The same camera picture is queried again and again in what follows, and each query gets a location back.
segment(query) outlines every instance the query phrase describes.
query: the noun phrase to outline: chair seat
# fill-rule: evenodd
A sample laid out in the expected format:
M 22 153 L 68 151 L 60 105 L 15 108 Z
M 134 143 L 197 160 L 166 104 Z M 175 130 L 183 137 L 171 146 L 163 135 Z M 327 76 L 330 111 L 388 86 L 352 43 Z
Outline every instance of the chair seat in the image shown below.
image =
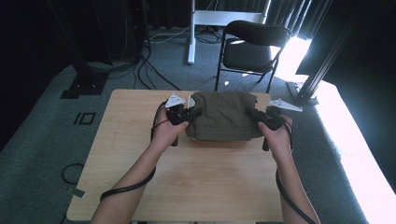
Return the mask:
M 229 38 L 225 43 L 225 67 L 263 73 L 273 69 L 271 60 L 271 49 L 268 46 L 252 45 L 238 38 Z

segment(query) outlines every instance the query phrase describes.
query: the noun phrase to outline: dark wall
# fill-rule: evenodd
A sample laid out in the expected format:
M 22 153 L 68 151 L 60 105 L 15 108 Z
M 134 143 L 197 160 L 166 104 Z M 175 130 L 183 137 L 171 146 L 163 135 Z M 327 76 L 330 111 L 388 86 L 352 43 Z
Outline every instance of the dark wall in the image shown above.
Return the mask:
M 351 19 L 352 25 L 345 30 Z M 335 0 L 297 74 L 314 76 L 339 36 L 348 32 L 345 45 L 324 80 L 339 90 L 382 172 L 396 192 L 394 27 L 395 1 Z
M 0 31 L 2 149 L 67 61 L 37 1 L 1 1 Z

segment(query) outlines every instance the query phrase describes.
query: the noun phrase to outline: person's right hand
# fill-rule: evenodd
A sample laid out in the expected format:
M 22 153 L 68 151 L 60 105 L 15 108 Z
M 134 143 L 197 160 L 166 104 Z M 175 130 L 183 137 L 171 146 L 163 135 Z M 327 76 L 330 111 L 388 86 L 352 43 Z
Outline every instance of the person's right hand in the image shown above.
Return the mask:
M 286 116 L 282 116 L 285 121 L 290 125 L 292 124 L 292 119 Z M 286 130 L 285 125 L 282 125 L 276 131 L 269 129 L 264 123 L 259 122 L 259 128 L 264 134 L 265 139 L 268 142 L 268 147 L 273 153 L 274 160 L 278 161 L 284 157 L 290 156 L 290 137 Z

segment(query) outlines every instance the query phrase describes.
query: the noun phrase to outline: hand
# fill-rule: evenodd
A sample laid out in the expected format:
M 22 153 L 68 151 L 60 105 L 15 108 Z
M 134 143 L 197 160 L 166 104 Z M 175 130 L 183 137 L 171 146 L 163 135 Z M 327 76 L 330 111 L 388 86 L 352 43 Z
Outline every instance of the hand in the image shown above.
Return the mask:
M 287 121 L 290 125 L 292 124 L 292 119 L 286 116 L 282 116 L 285 121 Z M 269 129 L 264 123 L 259 122 L 259 128 L 264 134 L 268 142 L 268 147 L 273 152 L 273 157 L 276 161 L 281 160 L 285 157 L 290 156 L 290 137 L 289 133 L 286 130 L 285 125 L 277 129 L 276 131 L 272 131 Z
M 151 142 L 158 144 L 158 146 L 163 147 L 163 149 L 170 147 L 176 140 L 177 136 L 183 132 L 187 126 L 189 126 L 187 121 L 184 121 L 178 125 L 173 125 L 168 120 L 168 117 L 166 117 L 165 107 L 161 109 L 160 115 L 157 118 L 157 124 L 159 125 L 154 130 L 154 135 Z

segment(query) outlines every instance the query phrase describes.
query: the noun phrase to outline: gray carpet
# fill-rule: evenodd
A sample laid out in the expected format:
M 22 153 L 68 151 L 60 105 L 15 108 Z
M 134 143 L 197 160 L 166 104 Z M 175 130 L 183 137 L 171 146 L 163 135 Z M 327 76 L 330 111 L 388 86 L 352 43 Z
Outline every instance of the gray carpet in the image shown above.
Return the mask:
M 187 65 L 188 39 L 175 38 L 152 44 L 148 59 L 168 80 L 183 91 L 213 91 L 219 44 L 197 42 L 195 64 Z M 142 79 L 152 89 L 175 90 L 148 68 Z M 71 66 L 55 77 L 29 117 L 0 154 L 0 223 L 74 223 L 64 220 L 73 187 L 61 178 L 64 167 L 84 163 L 115 89 L 145 89 L 134 69 L 112 73 L 102 95 L 60 99 L 75 77 Z M 224 76 L 230 85 L 220 91 L 264 91 L 268 78 Z M 285 81 L 275 78 L 271 95 L 292 102 Z M 91 125 L 75 124 L 78 113 L 96 113 Z M 304 188 L 322 223 L 366 223 L 348 185 L 335 148 L 326 136 L 315 108 L 304 112 L 285 111 L 294 122 L 294 159 Z M 78 180 L 80 169 L 72 167 L 67 178 Z

